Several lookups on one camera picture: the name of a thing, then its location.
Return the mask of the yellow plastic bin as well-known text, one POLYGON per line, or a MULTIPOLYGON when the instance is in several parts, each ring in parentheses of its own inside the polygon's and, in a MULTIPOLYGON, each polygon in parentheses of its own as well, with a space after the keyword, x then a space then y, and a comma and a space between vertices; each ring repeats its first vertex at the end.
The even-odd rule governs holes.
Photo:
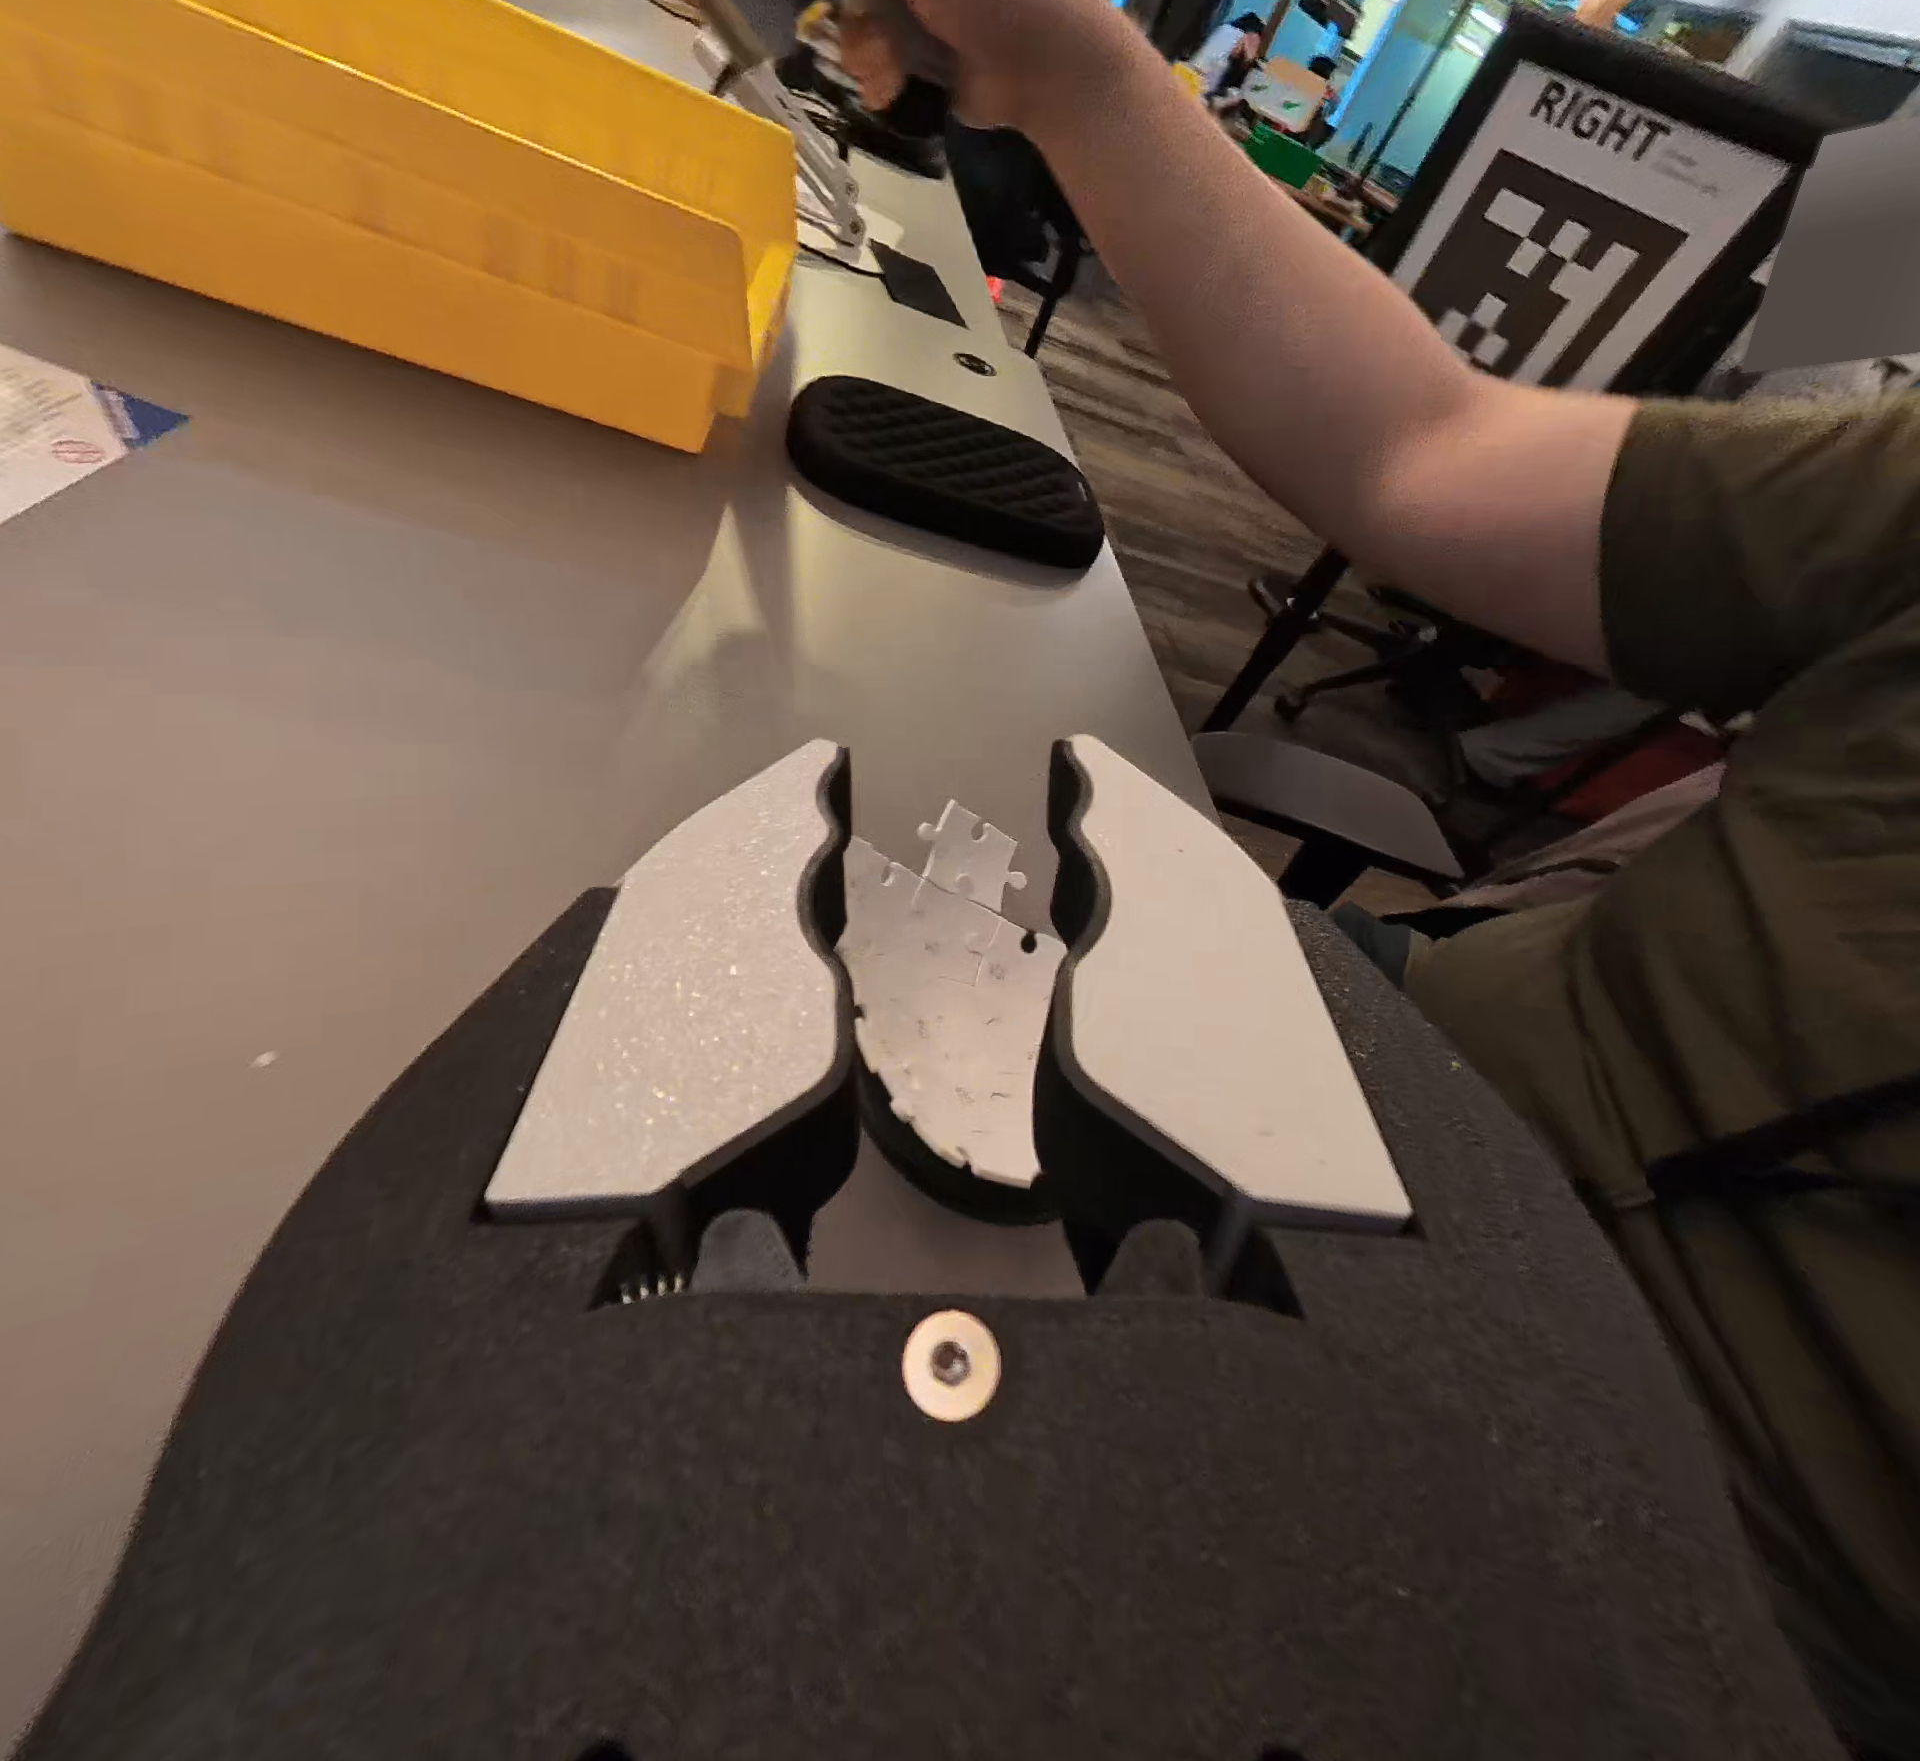
POLYGON ((797 149, 505 0, 3 0, 3 228, 702 452, 797 149))

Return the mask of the white half puzzle ball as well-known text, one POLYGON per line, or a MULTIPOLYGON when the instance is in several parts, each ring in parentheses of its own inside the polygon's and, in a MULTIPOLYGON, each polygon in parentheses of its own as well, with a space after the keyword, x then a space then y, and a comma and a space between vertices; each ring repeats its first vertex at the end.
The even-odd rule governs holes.
POLYGON ((1046 1220, 1037 1053, 1063 944, 1012 922, 1017 844, 959 800, 920 826, 908 870, 845 847, 845 928, 876 1137, 921 1189, 981 1220, 1046 1220))

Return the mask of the dark desk socket plate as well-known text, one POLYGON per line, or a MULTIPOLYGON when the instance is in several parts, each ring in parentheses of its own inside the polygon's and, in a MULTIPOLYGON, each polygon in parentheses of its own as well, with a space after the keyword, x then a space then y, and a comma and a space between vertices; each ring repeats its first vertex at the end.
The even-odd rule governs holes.
POLYGON ((879 238, 868 238, 868 254, 874 254, 876 275, 879 275, 879 282, 896 309, 908 309, 921 319, 932 319, 932 321, 942 321, 942 324, 951 324, 963 330, 969 328, 963 309, 955 305, 942 275, 928 261, 904 254, 900 247, 893 247, 879 238))

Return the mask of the white printed sign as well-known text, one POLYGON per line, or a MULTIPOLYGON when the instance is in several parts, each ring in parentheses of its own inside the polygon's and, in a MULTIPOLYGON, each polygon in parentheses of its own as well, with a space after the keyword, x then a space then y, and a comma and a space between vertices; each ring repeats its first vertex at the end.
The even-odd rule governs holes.
POLYGON ((1516 8, 1361 254, 1496 379, 1685 397, 1756 321, 1827 127, 1516 8))

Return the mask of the person's right forearm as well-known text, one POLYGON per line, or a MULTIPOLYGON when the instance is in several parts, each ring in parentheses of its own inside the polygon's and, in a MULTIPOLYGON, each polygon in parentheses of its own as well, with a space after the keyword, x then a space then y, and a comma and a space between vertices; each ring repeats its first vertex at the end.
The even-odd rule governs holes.
POLYGON ((1475 374, 1261 177, 1106 4, 1020 130, 1220 451, 1370 580, 1608 673, 1599 513, 1633 407, 1475 374))

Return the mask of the white instruction leaflet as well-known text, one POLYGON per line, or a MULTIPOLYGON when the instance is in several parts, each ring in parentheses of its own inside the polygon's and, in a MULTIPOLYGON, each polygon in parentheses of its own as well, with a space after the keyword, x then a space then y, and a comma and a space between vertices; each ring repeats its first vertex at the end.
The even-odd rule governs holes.
POLYGON ((184 413, 3 348, 3 524, 129 459, 184 413))

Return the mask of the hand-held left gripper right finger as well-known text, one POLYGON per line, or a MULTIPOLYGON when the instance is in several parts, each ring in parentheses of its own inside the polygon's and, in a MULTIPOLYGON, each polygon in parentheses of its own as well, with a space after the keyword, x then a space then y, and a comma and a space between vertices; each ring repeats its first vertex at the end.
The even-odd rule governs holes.
POLYGON ((1416 1210, 1283 892, 1096 738, 1050 744, 1046 1179, 1063 1220, 1403 1233, 1416 1210))

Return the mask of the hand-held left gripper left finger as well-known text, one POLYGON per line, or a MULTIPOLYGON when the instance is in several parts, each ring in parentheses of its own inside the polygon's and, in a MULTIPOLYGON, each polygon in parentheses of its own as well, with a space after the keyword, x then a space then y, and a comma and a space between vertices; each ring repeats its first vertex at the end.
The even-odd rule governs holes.
POLYGON ((842 1096, 850 815, 854 760, 818 738, 622 877, 484 1189, 494 1220, 691 1201, 842 1096))

